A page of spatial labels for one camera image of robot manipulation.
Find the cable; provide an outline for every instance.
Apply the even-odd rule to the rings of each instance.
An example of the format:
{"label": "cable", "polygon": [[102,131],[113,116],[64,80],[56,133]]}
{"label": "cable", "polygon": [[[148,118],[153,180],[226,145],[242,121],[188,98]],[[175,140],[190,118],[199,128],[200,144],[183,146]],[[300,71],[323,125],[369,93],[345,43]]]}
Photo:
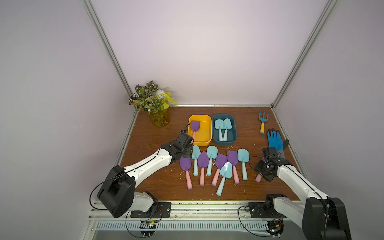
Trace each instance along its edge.
{"label": "cable", "polygon": [[241,223],[241,226],[243,226],[243,228],[244,228],[247,232],[249,232],[250,234],[252,234],[252,235],[255,235],[255,236],[258,236],[258,237],[271,237],[272,235],[270,235],[270,236],[260,236],[260,235],[251,233],[248,229],[245,228],[245,226],[243,225],[243,223],[242,223],[241,220],[240,220],[240,208],[242,208],[242,207],[244,207],[244,209],[245,209],[246,207],[250,207],[250,208],[251,208],[252,206],[245,205],[245,206],[241,206],[241,207],[239,207],[239,208],[237,209],[237,216],[239,217],[239,221],[240,221],[240,223]]}
{"label": "cable", "polygon": [[250,164],[250,161],[248,161],[248,164],[249,164],[249,167],[252,169],[252,170],[254,170],[254,168],[251,166],[251,164]]}
{"label": "cable", "polygon": [[124,174],[126,174],[126,172],[124,172],[123,174],[114,176],[114,177],[112,177],[112,178],[110,178],[110,179],[107,179],[107,180],[105,180],[104,182],[99,183],[99,184],[92,190],[91,194],[89,195],[89,203],[90,203],[91,207],[93,207],[94,209],[97,209],[97,210],[103,210],[103,211],[104,211],[104,210],[108,210],[108,209],[98,209],[97,207],[95,207],[94,205],[92,205],[92,203],[91,203],[91,196],[92,196],[92,193],[93,193],[93,192],[96,190],[96,188],[97,188],[98,186],[100,186],[101,184],[103,184],[103,183],[105,183],[105,182],[107,182],[107,181],[109,181],[109,180],[112,180],[112,179],[118,178],[118,177],[120,177],[120,176],[123,176]]}
{"label": "cable", "polygon": [[[296,174],[295,173],[295,171],[294,170],[292,170],[290,167],[288,167],[287,165],[284,165],[284,164],[281,164],[281,166],[286,166],[287,168],[289,168],[294,174]],[[323,204],[325,205],[325,225],[324,225],[324,240],[325,240],[325,236],[326,236],[326,230],[327,230],[327,221],[328,221],[328,204],[325,202],[325,200],[320,196],[320,194],[317,192],[317,191],[315,191],[306,181],[304,181],[304,179],[302,178],[302,177],[300,177],[298,174],[296,174],[296,176],[298,176],[303,182],[305,182],[305,184],[307,185],[307,186],[309,186],[310,187],[310,189],[312,189],[312,191],[314,192],[314,193],[316,193],[317,194],[317,196],[319,196],[319,200],[320,201],[322,201],[323,202]]]}
{"label": "cable", "polygon": [[284,231],[283,218],[280,216],[280,218],[275,218],[275,219],[273,219],[272,222],[275,221],[275,220],[279,220],[279,221],[281,222],[281,224],[280,224],[281,227],[280,227],[280,228],[281,228],[281,232],[283,232],[283,231]]}
{"label": "cable", "polygon": [[182,130],[186,129],[189,127],[189,125],[191,125],[192,122],[190,122],[187,126],[185,126]]}
{"label": "cable", "polygon": [[[159,210],[160,210],[160,213],[161,213],[161,215],[160,215],[160,220],[157,221],[157,222],[155,222],[155,223],[160,222],[161,219],[163,218],[163,212],[161,211],[161,209],[159,209]],[[145,220],[144,222],[146,222],[146,221],[148,221],[148,220],[151,220],[151,219],[154,217],[154,215],[156,215],[156,213],[157,213],[157,210],[156,210],[156,212],[152,215],[151,218]],[[127,215],[125,216],[125,228],[127,229],[127,231],[128,231],[129,234],[131,234],[132,236],[134,236],[134,237],[136,237],[136,238],[147,238],[147,237],[152,237],[152,236],[153,236],[154,233],[153,233],[152,235],[148,235],[148,236],[145,236],[145,237],[144,237],[144,236],[143,236],[143,237],[138,237],[138,236],[133,235],[133,234],[128,230],[128,226],[127,226],[127,218],[128,218],[128,213],[127,213]]]}

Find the wooden table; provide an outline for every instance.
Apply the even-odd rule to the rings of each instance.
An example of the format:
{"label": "wooden table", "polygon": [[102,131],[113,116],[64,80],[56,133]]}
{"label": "wooden table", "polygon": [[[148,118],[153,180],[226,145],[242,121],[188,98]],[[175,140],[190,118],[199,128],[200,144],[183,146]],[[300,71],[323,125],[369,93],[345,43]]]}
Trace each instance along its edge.
{"label": "wooden table", "polygon": [[[261,183],[255,181],[257,173],[252,168],[259,162],[260,158],[258,157],[263,157],[262,149],[268,147],[266,133],[260,134],[261,121],[258,119],[260,110],[266,115],[270,113],[269,121],[265,123],[265,132],[268,128],[279,129],[270,108],[170,108],[171,122],[161,128],[153,126],[148,114],[141,111],[137,117],[121,166],[132,165],[153,154],[162,144],[176,139],[180,130],[188,124],[188,119],[193,114],[206,114],[210,117],[215,114],[230,114],[235,118],[237,141],[232,146],[218,146],[212,140],[210,145],[216,146],[218,152],[225,155],[227,151],[237,151],[240,148],[248,150],[251,157],[249,163],[246,164],[248,181],[243,181],[240,162],[236,166],[240,184],[235,185],[233,177],[227,179],[222,196],[219,197],[216,195],[216,190],[221,179],[218,180],[216,187],[211,185],[216,167],[212,167],[211,176],[205,176],[205,185],[200,186],[200,175],[193,176],[192,160],[190,177],[193,189],[187,189],[185,171],[180,168],[179,162],[175,162],[149,176],[136,188],[136,191],[148,191],[159,200],[265,200],[267,194],[277,193],[285,194],[291,200],[299,200],[279,178],[275,178],[272,182],[264,179]],[[200,147],[201,152],[206,151],[207,147]],[[289,161],[294,163],[289,149],[285,149],[284,154]]]}

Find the flower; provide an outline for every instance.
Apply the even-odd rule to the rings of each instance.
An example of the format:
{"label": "flower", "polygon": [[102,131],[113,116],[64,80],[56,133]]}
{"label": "flower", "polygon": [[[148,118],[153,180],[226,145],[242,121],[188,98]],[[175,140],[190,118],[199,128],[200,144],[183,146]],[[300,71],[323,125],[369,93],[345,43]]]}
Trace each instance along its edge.
{"label": "flower", "polygon": [[159,99],[163,99],[163,98],[166,97],[166,94],[165,94],[165,92],[164,92],[163,90],[158,90],[158,91],[156,92],[156,96],[157,96],[157,98],[159,98]]}

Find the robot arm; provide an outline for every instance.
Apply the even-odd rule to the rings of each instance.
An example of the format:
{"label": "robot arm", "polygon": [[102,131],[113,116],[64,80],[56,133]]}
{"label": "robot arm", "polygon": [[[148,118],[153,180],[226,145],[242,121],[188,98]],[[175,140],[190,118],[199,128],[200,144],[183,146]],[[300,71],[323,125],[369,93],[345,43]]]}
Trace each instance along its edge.
{"label": "robot arm", "polygon": [[306,180],[287,159],[281,159],[274,147],[263,149],[264,159],[255,171],[265,180],[275,177],[283,180],[299,197],[304,207],[292,202],[282,194],[267,196],[268,210],[288,217],[302,228],[307,239],[350,240],[345,206],[338,198],[330,198]]}
{"label": "robot arm", "polygon": [[182,130],[176,140],[162,145],[158,151],[140,162],[125,168],[113,167],[98,192],[98,198],[115,218],[135,210],[153,216],[157,199],[150,193],[135,192],[135,188],[160,168],[182,157],[191,158],[193,142],[194,139]]}

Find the vent grille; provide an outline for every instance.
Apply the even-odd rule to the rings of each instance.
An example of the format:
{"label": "vent grille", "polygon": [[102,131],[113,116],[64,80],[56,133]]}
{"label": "vent grille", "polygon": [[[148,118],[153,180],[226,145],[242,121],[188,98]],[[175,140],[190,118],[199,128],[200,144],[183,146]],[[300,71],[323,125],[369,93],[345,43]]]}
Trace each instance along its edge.
{"label": "vent grille", "polygon": [[[251,231],[268,230],[267,221],[254,220],[252,222],[244,221],[243,225]],[[127,220],[129,230],[140,230],[151,228],[139,221]],[[187,220],[167,220],[156,224],[156,230],[163,231],[189,231],[189,230],[212,230],[212,231],[244,231],[239,221],[187,221]],[[101,220],[98,223],[97,230],[125,230],[125,222],[121,220],[106,221]]]}

